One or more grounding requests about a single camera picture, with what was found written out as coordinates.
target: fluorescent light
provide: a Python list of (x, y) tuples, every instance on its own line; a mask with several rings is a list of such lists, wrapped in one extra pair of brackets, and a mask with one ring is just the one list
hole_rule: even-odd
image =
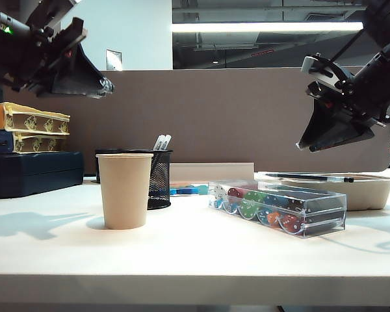
[(297, 22), (297, 23), (182, 23), (172, 24), (173, 33), (306, 33), (320, 31), (355, 32), (362, 22)]

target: pen holder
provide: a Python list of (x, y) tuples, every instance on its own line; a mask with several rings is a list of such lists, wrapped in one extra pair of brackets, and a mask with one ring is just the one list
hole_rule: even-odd
[(123, 149), (121, 153), (152, 153), (149, 182), (148, 209), (170, 206), (169, 167), (172, 150)]

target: stack of books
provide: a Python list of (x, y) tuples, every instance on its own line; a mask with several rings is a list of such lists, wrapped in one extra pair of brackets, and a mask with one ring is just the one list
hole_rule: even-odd
[(70, 117), (0, 103), (0, 154), (64, 151)]

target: beige paper cup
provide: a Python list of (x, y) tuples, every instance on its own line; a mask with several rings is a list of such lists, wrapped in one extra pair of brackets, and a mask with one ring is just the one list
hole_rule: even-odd
[(133, 229), (146, 223), (153, 154), (96, 155), (105, 227)]

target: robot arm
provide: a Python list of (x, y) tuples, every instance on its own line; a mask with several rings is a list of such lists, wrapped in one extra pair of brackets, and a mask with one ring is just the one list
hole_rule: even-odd
[(315, 105), (297, 143), (300, 149), (320, 151), (366, 140), (374, 136), (372, 126), (390, 123), (390, 0), (372, 0), (363, 25), (382, 50), (355, 75), (334, 63), (338, 55), (305, 58), (302, 71), (316, 78), (307, 88)]
[(0, 83), (38, 97), (81, 95), (101, 98), (114, 85), (87, 59), (80, 42), (83, 20), (54, 35), (53, 27), (75, 0), (41, 0), (26, 24), (0, 12)]

